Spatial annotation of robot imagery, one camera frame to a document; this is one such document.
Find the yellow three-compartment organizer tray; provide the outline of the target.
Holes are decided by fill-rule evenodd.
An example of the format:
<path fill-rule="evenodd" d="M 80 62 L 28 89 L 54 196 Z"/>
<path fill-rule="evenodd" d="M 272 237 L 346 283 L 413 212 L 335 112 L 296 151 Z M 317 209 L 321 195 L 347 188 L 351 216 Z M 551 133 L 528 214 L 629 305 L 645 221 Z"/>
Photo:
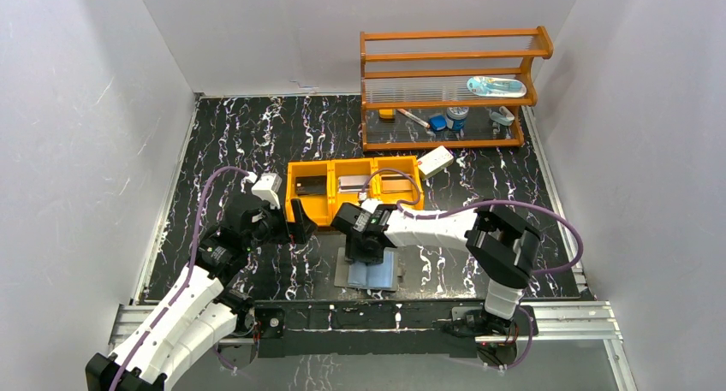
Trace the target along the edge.
<path fill-rule="evenodd" d="M 305 214 L 326 228 L 342 204 L 358 204 L 360 196 L 386 204 L 406 200 L 414 202 L 408 207 L 421 210 L 422 190 L 418 160 L 411 155 L 291 162 L 285 208 L 292 216 L 292 202 L 298 199 Z"/>

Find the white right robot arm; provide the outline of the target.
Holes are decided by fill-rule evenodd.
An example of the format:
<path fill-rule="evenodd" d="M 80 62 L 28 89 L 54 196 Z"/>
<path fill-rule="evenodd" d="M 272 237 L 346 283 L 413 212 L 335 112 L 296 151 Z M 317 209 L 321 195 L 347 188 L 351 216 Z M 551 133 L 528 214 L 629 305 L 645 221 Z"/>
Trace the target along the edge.
<path fill-rule="evenodd" d="M 524 217 L 490 200 L 451 212 L 344 203 L 330 225 L 345 234 L 348 257 L 365 264 L 380 264 L 385 249 L 404 246 L 469 253 L 489 278 L 484 313 L 502 320 L 512 319 L 521 302 L 541 241 Z"/>

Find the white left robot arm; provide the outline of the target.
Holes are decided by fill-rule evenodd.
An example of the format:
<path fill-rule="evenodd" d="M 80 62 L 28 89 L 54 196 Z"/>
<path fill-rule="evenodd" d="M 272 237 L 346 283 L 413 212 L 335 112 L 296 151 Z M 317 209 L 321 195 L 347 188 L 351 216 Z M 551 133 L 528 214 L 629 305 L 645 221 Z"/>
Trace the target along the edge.
<path fill-rule="evenodd" d="M 305 244 L 317 225 L 300 199 L 292 216 L 268 201 L 229 213 L 195 245 L 193 264 L 137 329 L 107 356 L 86 364 L 90 390 L 169 390 L 204 353 L 232 333 L 249 335 L 260 325 L 255 301 L 232 281 L 251 252 L 265 245 Z"/>

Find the dark card in tray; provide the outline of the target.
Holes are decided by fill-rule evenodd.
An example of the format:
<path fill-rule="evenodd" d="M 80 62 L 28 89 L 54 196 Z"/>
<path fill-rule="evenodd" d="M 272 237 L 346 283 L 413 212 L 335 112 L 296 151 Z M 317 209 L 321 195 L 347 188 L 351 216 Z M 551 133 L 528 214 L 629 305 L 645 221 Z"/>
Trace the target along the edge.
<path fill-rule="evenodd" d="M 299 176 L 294 180 L 295 195 L 299 197 L 319 197 L 327 195 L 327 176 Z"/>

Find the silver card in tray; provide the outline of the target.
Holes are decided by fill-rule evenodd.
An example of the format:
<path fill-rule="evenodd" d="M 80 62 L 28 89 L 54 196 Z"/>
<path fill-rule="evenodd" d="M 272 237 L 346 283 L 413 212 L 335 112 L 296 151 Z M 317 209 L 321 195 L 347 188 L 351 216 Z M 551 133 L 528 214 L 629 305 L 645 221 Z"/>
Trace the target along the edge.
<path fill-rule="evenodd" d="M 337 178 L 338 193 L 366 193 L 369 185 L 368 175 L 341 175 Z"/>

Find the brown card in tray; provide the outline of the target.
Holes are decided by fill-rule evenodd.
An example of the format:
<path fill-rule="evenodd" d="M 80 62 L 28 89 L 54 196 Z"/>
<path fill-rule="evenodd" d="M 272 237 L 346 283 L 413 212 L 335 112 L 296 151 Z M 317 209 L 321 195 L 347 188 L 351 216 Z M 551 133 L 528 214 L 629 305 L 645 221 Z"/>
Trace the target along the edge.
<path fill-rule="evenodd" d="M 414 184 L 403 175 L 381 175 L 382 193 L 410 193 Z"/>

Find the green and white box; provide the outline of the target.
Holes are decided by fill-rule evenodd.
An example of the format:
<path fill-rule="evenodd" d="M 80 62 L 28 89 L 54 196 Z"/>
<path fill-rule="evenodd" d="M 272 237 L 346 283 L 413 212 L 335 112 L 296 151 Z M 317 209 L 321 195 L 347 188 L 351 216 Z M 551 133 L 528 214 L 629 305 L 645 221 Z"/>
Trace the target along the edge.
<path fill-rule="evenodd" d="M 417 167 L 419 170 L 420 178 L 427 180 L 446 169 L 455 160 L 454 155 L 451 151 L 446 149 L 444 146 L 439 146 L 425 155 L 417 159 Z"/>

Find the small yellow block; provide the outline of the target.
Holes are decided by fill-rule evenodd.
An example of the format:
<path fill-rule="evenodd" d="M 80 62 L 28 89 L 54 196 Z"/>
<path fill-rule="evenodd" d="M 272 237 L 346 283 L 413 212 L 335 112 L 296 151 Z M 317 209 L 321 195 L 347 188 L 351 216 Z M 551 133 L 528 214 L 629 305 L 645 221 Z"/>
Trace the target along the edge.
<path fill-rule="evenodd" d="M 383 121 L 394 121 L 396 111 L 393 109 L 382 109 L 378 111 L 378 117 Z"/>

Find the white marker pen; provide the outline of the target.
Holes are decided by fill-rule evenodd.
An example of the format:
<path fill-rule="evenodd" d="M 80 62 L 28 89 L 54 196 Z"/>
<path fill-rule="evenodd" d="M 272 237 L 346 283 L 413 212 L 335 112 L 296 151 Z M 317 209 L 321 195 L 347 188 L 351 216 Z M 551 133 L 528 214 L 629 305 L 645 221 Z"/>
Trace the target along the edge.
<path fill-rule="evenodd" d="M 425 129 L 429 129 L 431 127 L 430 123 L 428 121 L 424 121 L 423 119 L 419 118 L 414 113 L 405 110 L 405 109 L 397 109 L 398 113 L 402 114 L 403 116 L 406 116 L 409 120 L 416 122 L 420 126 L 422 126 Z"/>

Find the small blue box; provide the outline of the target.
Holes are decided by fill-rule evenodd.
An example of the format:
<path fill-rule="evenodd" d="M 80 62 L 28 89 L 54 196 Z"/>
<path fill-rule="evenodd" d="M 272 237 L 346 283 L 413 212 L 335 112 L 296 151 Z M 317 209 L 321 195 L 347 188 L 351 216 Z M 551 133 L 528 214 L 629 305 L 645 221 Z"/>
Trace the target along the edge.
<path fill-rule="evenodd" d="M 446 118 L 441 114 L 436 114 L 428 118 L 429 128 L 431 131 L 437 133 L 446 130 L 447 122 Z"/>

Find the white jar blue label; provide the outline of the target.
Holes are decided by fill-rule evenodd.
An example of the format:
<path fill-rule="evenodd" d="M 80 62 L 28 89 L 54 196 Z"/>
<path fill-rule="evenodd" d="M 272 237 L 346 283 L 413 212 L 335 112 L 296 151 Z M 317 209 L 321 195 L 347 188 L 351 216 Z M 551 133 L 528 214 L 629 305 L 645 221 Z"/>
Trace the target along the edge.
<path fill-rule="evenodd" d="M 448 107 L 445 110 L 446 127 L 452 131 L 461 131 L 469 113 L 468 107 Z"/>

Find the orange wooden shelf rack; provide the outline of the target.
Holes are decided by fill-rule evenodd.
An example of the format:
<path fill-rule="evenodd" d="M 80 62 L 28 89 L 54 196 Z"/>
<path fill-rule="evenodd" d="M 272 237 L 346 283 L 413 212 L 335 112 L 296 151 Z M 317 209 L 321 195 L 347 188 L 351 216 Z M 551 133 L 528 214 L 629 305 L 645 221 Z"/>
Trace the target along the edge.
<path fill-rule="evenodd" d="M 511 29 L 360 33 L 360 117 L 364 151 L 519 147 L 525 142 L 520 112 L 534 106 L 538 94 L 533 65 L 554 53 L 544 26 Z M 472 94 L 474 76 L 516 79 L 527 87 L 523 98 L 486 98 Z M 490 119 L 490 110 L 506 106 L 515 115 L 510 127 Z M 468 107 L 461 131 L 425 129 L 397 109 L 424 121 L 445 117 L 448 107 Z M 393 109 L 394 121 L 378 111 Z"/>

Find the teal blister pack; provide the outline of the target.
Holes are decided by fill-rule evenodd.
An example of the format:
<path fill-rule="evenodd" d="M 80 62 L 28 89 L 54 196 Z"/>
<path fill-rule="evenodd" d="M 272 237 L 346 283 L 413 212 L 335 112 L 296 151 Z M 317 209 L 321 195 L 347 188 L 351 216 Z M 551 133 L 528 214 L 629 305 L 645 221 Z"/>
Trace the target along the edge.
<path fill-rule="evenodd" d="M 523 98 L 527 94 L 527 87 L 523 82 L 492 76 L 469 78 L 467 89 L 476 96 L 486 98 Z"/>

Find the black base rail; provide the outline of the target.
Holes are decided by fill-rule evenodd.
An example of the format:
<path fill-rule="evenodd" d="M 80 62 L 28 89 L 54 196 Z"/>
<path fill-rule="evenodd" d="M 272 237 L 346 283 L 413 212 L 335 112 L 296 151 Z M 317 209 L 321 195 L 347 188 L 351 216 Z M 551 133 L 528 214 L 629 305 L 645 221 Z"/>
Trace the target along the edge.
<path fill-rule="evenodd" d="M 506 323 L 486 316 L 481 299 L 265 300 L 253 312 L 216 347 L 257 358 L 443 354 L 510 363 L 539 334 L 530 305 Z"/>

